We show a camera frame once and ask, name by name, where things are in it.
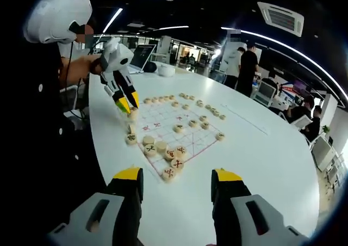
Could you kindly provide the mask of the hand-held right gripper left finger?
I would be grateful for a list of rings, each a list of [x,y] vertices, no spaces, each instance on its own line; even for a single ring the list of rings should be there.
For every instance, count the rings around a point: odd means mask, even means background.
[[[50,245],[138,245],[143,193],[142,168],[120,171],[47,235]]]

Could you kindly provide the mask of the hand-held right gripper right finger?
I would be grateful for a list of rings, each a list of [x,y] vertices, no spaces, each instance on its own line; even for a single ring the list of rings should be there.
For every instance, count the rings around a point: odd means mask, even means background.
[[[217,245],[307,245],[309,238],[285,226],[282,214],[242,178],[224,169],[212,170],[212,217]]]

